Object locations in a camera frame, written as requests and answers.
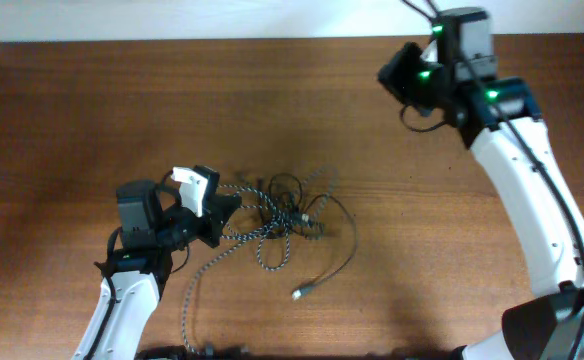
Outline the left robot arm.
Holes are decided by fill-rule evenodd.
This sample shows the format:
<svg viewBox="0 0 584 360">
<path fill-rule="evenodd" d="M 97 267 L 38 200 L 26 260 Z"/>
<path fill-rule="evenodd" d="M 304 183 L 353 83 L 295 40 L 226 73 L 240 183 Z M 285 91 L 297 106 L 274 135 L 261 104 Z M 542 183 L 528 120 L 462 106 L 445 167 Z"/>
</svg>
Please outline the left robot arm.
<svg viewBox="0 0 584 360">
<path fill-rule="evenodd" d="M 117 189 L 121 225 L 108 238 L 106 260 L 95 264 L 102 277 L 99 300 L 75 359 L 135 357 L 173 272 L 172 253 L 195 240 L 218 246 L 223 227 L 242 205 L 237 195 L 203 191 L 197 213 L 163 183 L 138 180 Z"/>
</svg>

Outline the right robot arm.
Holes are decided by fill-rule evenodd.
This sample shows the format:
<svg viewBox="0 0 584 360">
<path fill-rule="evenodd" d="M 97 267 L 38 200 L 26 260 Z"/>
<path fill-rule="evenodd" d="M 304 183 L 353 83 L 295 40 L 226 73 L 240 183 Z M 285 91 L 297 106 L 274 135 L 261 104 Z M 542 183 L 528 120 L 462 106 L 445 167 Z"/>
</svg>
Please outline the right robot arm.
<svg viewBox="0 0 584 360">
<path fill-rule="evenodd" d="M 502 78 L 481 7 L 428 4 L 428 45 L 409 42 L 379 83 L 423 117 L 442 114 L 495 187 L 524 254 L 533 299 L 506 310 L 499 330 L 455 359 L 584 359 L 584 217 L 555 160 L 525 81 Z"/>
</svg>

